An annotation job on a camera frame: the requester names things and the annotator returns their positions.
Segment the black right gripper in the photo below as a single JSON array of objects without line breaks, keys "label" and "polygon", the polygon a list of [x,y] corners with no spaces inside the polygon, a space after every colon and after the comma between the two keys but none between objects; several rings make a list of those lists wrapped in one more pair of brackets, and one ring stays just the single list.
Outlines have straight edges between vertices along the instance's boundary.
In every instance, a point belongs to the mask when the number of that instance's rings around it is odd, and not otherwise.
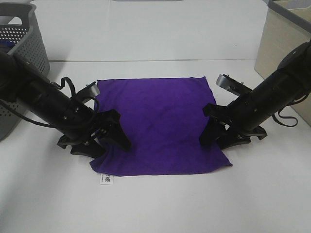
[{"label": "black right gripper", "polygon": [[267,114],[260,110],[250,93],[239,96],[228,106],[209,103],[203,108],[203,113],[209,120],[199,136],[201,146],[217,144],[224,150],[249,144],[251,136],[260,140],[267,136],[260,126],[267,119]]}]

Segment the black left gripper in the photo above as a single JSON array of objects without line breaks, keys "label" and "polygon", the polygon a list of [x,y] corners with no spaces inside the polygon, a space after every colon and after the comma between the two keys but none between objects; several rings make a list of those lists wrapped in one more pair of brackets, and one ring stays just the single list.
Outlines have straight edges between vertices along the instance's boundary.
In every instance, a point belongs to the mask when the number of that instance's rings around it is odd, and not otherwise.
[{"label": "black left gripper", "polygon": [[68,122],[60,128],[64,134],[57,142],[58,146],[65,148],[70,145],[72,155],[82,155],[90,158],[103,156],[106,149],[98,144],[95,139],[104,139],[104,142],[129,151],[131,142],[123,131],[120,123],[120,114],[114,110],[99,111],[99,104],[95,109],[76,102]]}]

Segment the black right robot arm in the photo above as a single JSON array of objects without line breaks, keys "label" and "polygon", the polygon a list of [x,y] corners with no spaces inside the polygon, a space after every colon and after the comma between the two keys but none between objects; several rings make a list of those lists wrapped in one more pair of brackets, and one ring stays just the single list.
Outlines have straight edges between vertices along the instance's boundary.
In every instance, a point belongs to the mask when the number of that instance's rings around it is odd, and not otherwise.
[{"label": "black right robot arm", "polygon": [[207,104],[203,113],[208,123],[199,136],[207,147],[216,143],[221,149],[249,144],[251,137],[262,140],[267,132],[261,127],[268,118],[280,124],[280,112],[287,106],[303,102],[311,92],[311,44],[305,42],[292,50],[277,69],[256,88],[250,89],[219,75],[216,84],[237,96],[227,106]]}]

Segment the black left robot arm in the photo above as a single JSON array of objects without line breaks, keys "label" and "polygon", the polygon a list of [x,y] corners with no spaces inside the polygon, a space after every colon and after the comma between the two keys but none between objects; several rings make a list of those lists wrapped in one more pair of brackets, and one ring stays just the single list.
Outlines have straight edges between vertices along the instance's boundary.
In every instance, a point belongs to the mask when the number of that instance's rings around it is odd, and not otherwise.
[{"label": "black left robot arm", "polygon": [[71,146],[73,155],[102,156],[106,149],[96,139],[123,151],[131,148],[120,114],[100,112],[98,94],[96,82],[77,92],[69,77],[50,82],[22,57],[0,52],[0,104],[25,121],[60,131],[58,146]]}]

